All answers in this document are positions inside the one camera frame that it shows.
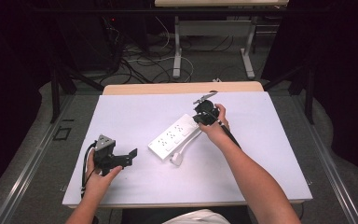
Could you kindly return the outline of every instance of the person's left hand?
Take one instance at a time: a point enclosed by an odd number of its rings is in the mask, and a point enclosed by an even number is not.
[[[123,169],[121,166],[117,166],[113,168],[109,174],[106,176],[101,176],[99,173],[101,172],[100,169],[95,169],[94,165],[94,148],[89,153],[89,158],[87,161],[87,172],[86,178],[89,178],[86,184],[86,191],[84,194],[84,198],[90,198],[93,201],[100,202],[103,199],[104,194],[106,193],[107,189],[109,188],[110,183],[113,179],[120,173]]]

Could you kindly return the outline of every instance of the desk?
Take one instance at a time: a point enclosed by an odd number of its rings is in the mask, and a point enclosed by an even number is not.
[[[258,82],[218,82],[106,87],[62,204],[74,207],[80,202],[84,153],[101,133],[117,141],[116,155],[138,148],[133,165],[116,177],[101,207],[246,204],[226,160],[206,134],[187,145],[179,167],[147,148],[183,114],[195,114],[192,103],[211,90],[219,91],[211,100],[227,108],[231,131],[242,148],[275,177],[289,200],[312,199],[269,94]]]
[[[156,7],[266,7],[284,6],[288,0],[156,0]],[[249,79],[255,78],[255,73],[249,59],[249,51],[255,35],[257,17],[250,21],[179,21],[175,17],[175,59],[173,63],[174,78],[180,76],[182,49],[180,48],[181,35],[234,35],[247,36],[245,48],[241,49],[241,57],[245,72]]]

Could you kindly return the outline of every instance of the person's right hand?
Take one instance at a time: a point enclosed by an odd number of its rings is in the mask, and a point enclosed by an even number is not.
[[[225,124],[225,126],[229,129],[228,120],[226,119],[225,107],[220,104],[215,104],[215,106],[219,109],[218,119],[222,121]],[[209,139],[211,139],[211,141],[214,143],[219,141],[222,137],[227,137],[226,133],[223,131],[222,127],[220,127],[218,122],[215,122],[212,125],[208,125],[208,126],[199,123],[199,126],[200,126],[200,130],[205,132],[208,135]]]

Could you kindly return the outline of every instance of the gray carpet floor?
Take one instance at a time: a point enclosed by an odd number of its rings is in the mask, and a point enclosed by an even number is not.
[[[230,48],[224,51],[200,52],[191,50],[195,48],[211,49],[222,40],[224,40],[224,37],[209,36],[188,39],[185,42],[188,45],[183,46],[186,48],[183,57],[186,57],[188,61],[182,60],[183,75],[175,81],[189,81],[186,72],[191,74],[192,82],[212,81],[217,77],[223,81],[248,80],[244,74],[239,53],[239,47],[243,43],[241,39],[234,39]],[[272,41],[273,36],[258,37],[256,53],[251,54],[256,73],[255,80],[263,83],[265,81],[260,79],[260,75]],[[221,49],[228,45],[229,40],[221,46]],[[155,46],[155,49],[166,50],[168,56],[165,57],[172,56],[172,52],[168,49],[162,49],[161,46]],[[126,59],[131,61],[138,58],[138,55],[133,55]],[[158,61],[158,65],[152,66],[146,66],[150,63],[144,62],[131,62],[131,64],[146,77],[154,78],[156,82],[159,82],[168,80],[168,76],[172,73],[172,70],[169,69],[172,68],[173,60]],[[168,75],[163,72],[162,67],[168,70]],[[87,73],[88,76],[101,81],[104,85],[118,84],[127,79],[126,75],[121,75],[103,77],[104,80],[101,80],[100,74],[101,71]],[[43,103],[37,119],[12,163],[0,179],[0,215],[7,203],[7,197],[11,195],[10,192],[23,174],[24,167],[38,150],[44,149],[44,152],[40,155],[40,163],[36,165],[34,173],[30,176],[32,181],[25,186],[18,202],[12,204],[12,209],[7,218],[0,218],[0,220],[7,223],[63,223],[73,211],[62,205],[64,195],[62,186],[69,183],[76,164],[78,150],[83,143],[93,109],[97,104],[98,94],[100,94],[84,83],[76,81],[76,85],[78,87],[76,95],[65,96],[62,94],[62,103],[67,104],[67,107],[62,111],[60,120],[53,125],[49,124],[51,118],[49,85],[41,88]],[[287,86],[288,83],[283,82],[269,93],[300,167],[310,182],[310,190],[314,197],[312,201],[305,202],[304,207],[295,204],[294,208],[299,215],[303,213],[303,223],[351,223],[345,214],[336,190],[332,187],[330,176],[326,174],[321,163],[317,144],[311,136],[308,124],[304,120],[301,109],[298,109],[297,105],[298,102],[303,101],[303,94],[290,96],[286,90]],[[314,127],[321,136],[324,146],[329,148],[334,127],[318,102],[314,104],[313,114],[316,123]],[[59,140],[62,134],[66,134],[68,130],[70,132],[67,139]],[[335,156],[331,150],[329,152],[358,211],[358,168]],[[100,209],[97,217],[99,217],[100,223],[116,224],[120,223],[120,215],[119,209]]]

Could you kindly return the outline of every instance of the power outlet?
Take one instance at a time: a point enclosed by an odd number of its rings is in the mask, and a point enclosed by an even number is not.
[[[193,118],[188,114],[184,114],[179,120],[154,139],[148,147],[165,161],[173,152],[182,147],[199,129],[199,125]]]

